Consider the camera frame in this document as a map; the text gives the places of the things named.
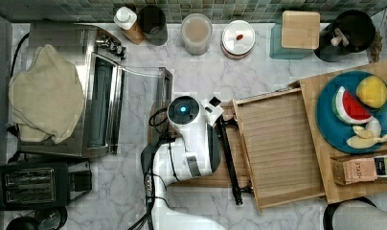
lemon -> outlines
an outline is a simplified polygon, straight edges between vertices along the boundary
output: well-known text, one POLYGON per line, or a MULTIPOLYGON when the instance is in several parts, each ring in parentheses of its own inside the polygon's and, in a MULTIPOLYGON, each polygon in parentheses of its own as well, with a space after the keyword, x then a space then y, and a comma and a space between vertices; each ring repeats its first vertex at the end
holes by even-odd
POLYGON ((387 102, 387 86, 377 76, 362 80, 355 94, 361 102, 372 108, 380 108, 387 102))

white marble countertop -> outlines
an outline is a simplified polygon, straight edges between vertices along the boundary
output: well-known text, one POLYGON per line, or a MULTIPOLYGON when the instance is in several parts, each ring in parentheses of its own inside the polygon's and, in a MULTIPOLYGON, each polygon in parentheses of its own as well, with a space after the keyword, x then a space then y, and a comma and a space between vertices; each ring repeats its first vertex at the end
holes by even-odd
MULTIPOLYGON (((252 24, 256 43, 251 54, 232 60, 222 54, 220 38, 226 25, 214 25, 209 51, 200 57, 190 56, 182 45, 180 25, 168 25, 169 40, 164 46, 144 41, 131 44, 114 24, 100 24, 128 46, 127 66, 164 66, 173 74, 173 91, 192 92, 201 98, 217 94, 223 101, 274 91, 300 78, 311 77, 368 63, 366 53, 352 54, 341 62, 326 63, 314 54, 301 60, 278 60, 269 57, 269 37, 273 24, 252 24)), ((28 25, 13 26, 13 49, 28 25)), ((120 152, 92 159, 93 191, 68 207, 69 219, 63 229, 117 230, 131 226, 145 212, 140 153, 147 144, 148 114, 152 104, 150 82, 129 80, 128 100, 123 103, 120 152)), ((14 152, 12 146, 8 154, 14 152)), ((250 195, 236 206, 231 189, 168 189, 170 207, 178 212, 204 215, 230 230, 315 230, 323 229, 322 217, 327 203, 322 198, 299 201, 261 214, 250 195)), ((387 193, 370 199, 387 211, 387 193)), ((12 219, 6 212, 5 224, 12 219)))

white canister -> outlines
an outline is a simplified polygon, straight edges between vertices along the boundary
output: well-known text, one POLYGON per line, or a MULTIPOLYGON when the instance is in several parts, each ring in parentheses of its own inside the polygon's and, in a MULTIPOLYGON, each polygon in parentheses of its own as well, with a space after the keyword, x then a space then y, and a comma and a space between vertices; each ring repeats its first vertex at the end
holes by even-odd
POLYGON ((145 37, 136 20, 137 14, 127 7, 118 9, 113 17, 113 21, 122 29, 125 36, 138 45, 145 37))
POLYGON ((245 21, 231 22, 223 31, 221 50, 228 58, 240 59, 250 54, 256 41, 253 27, 245 21))
POLYGON ((211 45, 212 32, 212 22, 208 17, 201 13, 188 15, 181 26, 185 50, 193 56, 205 54, 211 45))

lid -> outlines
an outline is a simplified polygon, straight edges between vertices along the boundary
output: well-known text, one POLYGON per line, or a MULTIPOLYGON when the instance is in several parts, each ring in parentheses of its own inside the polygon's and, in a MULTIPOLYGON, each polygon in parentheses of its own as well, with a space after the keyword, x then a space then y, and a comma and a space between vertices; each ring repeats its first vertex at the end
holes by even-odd
POLYGON ((114 22, 124 30, 129 30, 137 20, 137 15, 131 9, 122 7, 113 17, 114 22))
POLYGON ((224 29, 222 43, 233 55, 243 55, 253 48, 256 39, 253 27, 245 21, 231 22, 224 29))
POLYGON ((284 11, 281 45, 285 48, 319 47, 320 14, 311 11, 284 11))
POLYGON ((185 42, 202 45, 212 36, 212 22, 201 13, 192 13, 182 21, 181 33, 185 42))

small box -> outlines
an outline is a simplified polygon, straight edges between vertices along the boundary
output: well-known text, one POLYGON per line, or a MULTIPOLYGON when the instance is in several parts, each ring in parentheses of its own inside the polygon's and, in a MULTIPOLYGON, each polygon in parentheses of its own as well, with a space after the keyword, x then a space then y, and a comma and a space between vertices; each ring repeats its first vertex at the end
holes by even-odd
POLYGON ((332 159, 332 165, 334 167, 334 182, 337 184, 348 185, 377 179, 374 158, 332 159))

